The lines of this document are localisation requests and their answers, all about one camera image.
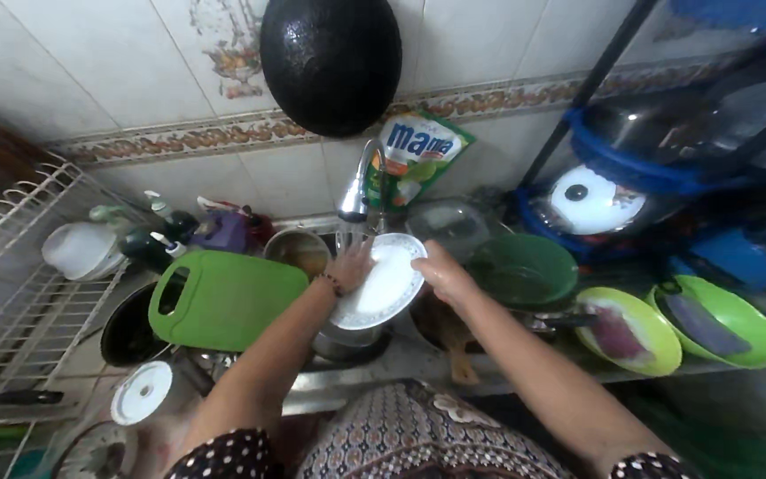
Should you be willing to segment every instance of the purple container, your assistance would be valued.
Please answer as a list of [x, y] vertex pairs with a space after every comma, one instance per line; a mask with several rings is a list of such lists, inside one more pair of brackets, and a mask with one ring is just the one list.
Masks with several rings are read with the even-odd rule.
[[210, 212], [208, 224], [211, 231], [195, 234], [192, 245], [200, 245], [205, 250], [227, 251], [243, 254], [247, 251], [247, 222], [244, 216], [235, 212]]

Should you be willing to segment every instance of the running water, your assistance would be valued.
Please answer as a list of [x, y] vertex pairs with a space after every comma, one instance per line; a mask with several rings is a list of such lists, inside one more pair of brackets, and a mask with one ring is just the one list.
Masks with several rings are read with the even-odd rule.
[[362, 241], [368, 235], [369, 228], [366, 223], [340, 222], [335, 232], [336, 251], [345, 251], [354, 241]]

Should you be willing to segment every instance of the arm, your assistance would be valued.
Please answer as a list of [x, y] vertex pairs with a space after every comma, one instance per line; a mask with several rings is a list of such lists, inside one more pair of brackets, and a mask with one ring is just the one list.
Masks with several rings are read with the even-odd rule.
[[637, 452], [670, 449], [589, 374], [520, 325], [485, 295], [436, 242], [413, 261], [452, 306], [551, 433], [602, 477]]
[[[371, 268], [368, 254], [372, 241], [365, 241], [362, 247], [357, 244], [327, 266], [327, 273], [344, 291], [355, 289], [365, 280]], [[179, 453], [232, 429], [262, 427], [274, 437], [282, 401], [335, 301], [333, 283], [326, 278], [315, 279], [220, 378], [191, 420]]]

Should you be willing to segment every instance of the wooden spatula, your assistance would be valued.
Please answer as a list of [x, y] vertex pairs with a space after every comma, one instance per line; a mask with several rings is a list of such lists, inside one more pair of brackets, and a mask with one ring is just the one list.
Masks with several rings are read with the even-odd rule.
[[456, 385], [474, 386], [480, 377], [472, 368], [465, 346], [475, 340], [469, 327], [451, 307], [434, 296], [426, 294], [413, 307], [413, 317], [419, 331], [437, 340], [451, 359], [451, 380]]

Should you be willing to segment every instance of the lime green plate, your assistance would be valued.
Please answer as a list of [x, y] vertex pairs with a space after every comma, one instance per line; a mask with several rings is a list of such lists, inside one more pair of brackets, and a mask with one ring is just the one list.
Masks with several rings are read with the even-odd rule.
[[[720, 357], [716, 354], [711, 354], [707, 349], [695, 343], [692, 339], [685, 336], [683, 332], [679, 331], [678, 328], [670, 324], [686, 352], [746, 369], [762, 369], [766, 367], [766, 316], [764, 314], [761, 314], [749, 302], [738, 295], [716, 287], [703, 278], [677, 275], [676, 281], [684, 290], [682, 294], [696, 298], [706, 310], [714, 315], [717, 321], [723, 323], [732, 332], [752, 345], [752, 349], [746, 353]], [[658, 310], [658, 305], [654, 300], [654, 288], [646, 296], [646, 302]]]
[[672, 325], [648, 304], [628, 293], [604, 287], [589, 288], [578, 294], [578, 302], [586, 302], [588, 299], [606, 299], [619, 304], [623, 308], [623, 317], [636, 321], [632, 329], [642, 331], [646, 335], [645, 346], [654, 355], [654, 360], [643, 364], [613, 360], [602, 353], [592, 335], [588, 334], [589, 328], [576, 328], [575, 334], [592, 352], [619, 367], [647, 376], [672, 374], [682, 364], [682, 346], [672, 332]]

